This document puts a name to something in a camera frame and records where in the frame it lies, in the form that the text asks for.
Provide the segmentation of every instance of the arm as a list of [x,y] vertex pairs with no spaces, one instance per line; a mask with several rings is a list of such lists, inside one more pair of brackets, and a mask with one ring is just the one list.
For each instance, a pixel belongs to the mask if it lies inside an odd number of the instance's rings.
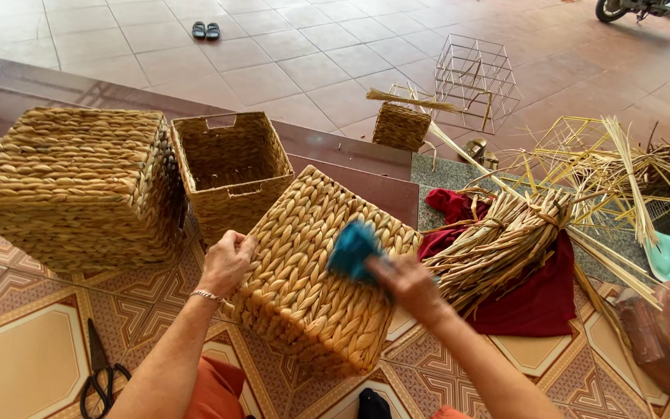
[[401,257],[394,266],[371,257],[366,261],[366,267],[394,294],[397,304],[433,333],[467,371],[493,417],[562,417],[534,384],[491,348],[441,298],[433,283],[433,275],[414,256]]
[[[229,230],[209,248],[196,289],[226,295],[242,281],[256,238]],[[193,394],[198,362],[216,301],[192,295],[156,346],[126,384],[110,410],[122,417],[185,416]]]

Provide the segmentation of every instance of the blue brush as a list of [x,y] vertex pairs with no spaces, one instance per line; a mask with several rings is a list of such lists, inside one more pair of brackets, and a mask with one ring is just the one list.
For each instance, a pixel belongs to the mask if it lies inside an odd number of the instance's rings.
[[352,281],[378,286],[374,276],[363,265],[363,261],[371,255],[387,260],[384,251],[379,249],[374,230],[363,222],[352,221],[342,228],[335,240],[327,269]]

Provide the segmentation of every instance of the hand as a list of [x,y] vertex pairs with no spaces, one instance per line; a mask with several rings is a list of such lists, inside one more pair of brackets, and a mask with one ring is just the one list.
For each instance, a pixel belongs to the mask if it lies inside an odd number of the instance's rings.
[[399,256],[391,265],[370,256],[365,264],[379,284],[392,292],[397,304],[426,328],[456,316],[454,309],[441,298],[433,283],[433,274],[418,263],[415,256]]
[[257,237],[228,230],[209,248],[203,262],[203,274],[196,289],[224,297],[236,289],[255,254]]

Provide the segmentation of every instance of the small woven basket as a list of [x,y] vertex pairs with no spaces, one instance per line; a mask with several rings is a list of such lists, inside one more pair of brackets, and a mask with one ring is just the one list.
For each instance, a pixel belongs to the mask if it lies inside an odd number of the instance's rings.
[[0,235],[55,272],[175,259],[184,203],[161,112],[37,107],[0,142]]
[[384,102],[371,142],[417,152],[430,127],[430,115]]
[[250,234],[256,256],[225,313],[276,350],[336,375],[376,366],[392,321],[381,289],[325,270],[340,230],[359,219],[390,256],[415,253],[420,234],[308,166]]
[[[235,117],[234,124],[209,127],[225,116]],[[227,230],[247,234],[293,180],[281,140],[263,112],[173,119],[172,141],[207,244]]]

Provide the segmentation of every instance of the person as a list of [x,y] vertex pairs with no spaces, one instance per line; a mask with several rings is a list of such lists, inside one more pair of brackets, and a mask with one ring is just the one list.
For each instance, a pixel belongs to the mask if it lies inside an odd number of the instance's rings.
[[[227,231],[209,248],[197,290],[228,295],[241,283],[256,238]],[[441,298],[433,275],[415,256],[386,263],[370,257],[366,268],[415,320],[438,338],[469,376],[496,419],[559,419],[562,414],[525,376],[460,318]],[[211,315],[218,301],[192,294],[172,325],[136,369],[110,410],[125,417],[212,417],[241,419],[238,398],[244,375],[236,367],[202,357]],[[434,418],[465,417],[443,406]]]

